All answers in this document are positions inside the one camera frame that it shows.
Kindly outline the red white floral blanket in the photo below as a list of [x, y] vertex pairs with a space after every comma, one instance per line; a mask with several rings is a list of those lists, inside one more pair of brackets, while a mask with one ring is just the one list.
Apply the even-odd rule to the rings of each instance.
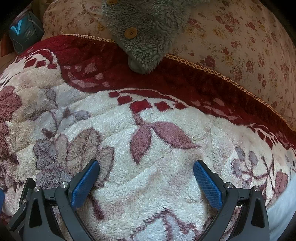
[[1, 221], [27, 178], [55, 188], [92, 159], [100, 174], [78, 213], [95, 240], [199, 240], [217, 210], [196, 160], [260, 188], [271, 240], [295, 215], [295, 128], [265, 101], [180, 57], [141, 75], [111, 40], [38, 42], [1, 74]]

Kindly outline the floral beige quilt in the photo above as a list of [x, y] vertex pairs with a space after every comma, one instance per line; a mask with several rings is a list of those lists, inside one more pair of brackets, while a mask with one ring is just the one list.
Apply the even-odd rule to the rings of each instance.
[[[51, 1], [44, 38], [112, 39], [103, 1]], [[295, 127], [295, 45], [259, 1], [205, 1], [193, 8], [168, 54], [217, 71], [258, 96]]]

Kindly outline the teal box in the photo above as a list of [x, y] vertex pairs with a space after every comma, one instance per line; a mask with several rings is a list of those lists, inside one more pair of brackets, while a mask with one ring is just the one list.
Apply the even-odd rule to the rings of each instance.
[[18, 55], [39, 42], [44, 33], [41, 21], [31, 11], [27, 11], [9, 28], [9, 36]]

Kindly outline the grey-green fleece jacket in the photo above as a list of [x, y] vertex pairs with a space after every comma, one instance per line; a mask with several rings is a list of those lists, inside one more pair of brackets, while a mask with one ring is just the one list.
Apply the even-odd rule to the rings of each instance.
[[139, 74], [153, 71], [205, 1], [103, 1], [102, 15], [116, 43]]

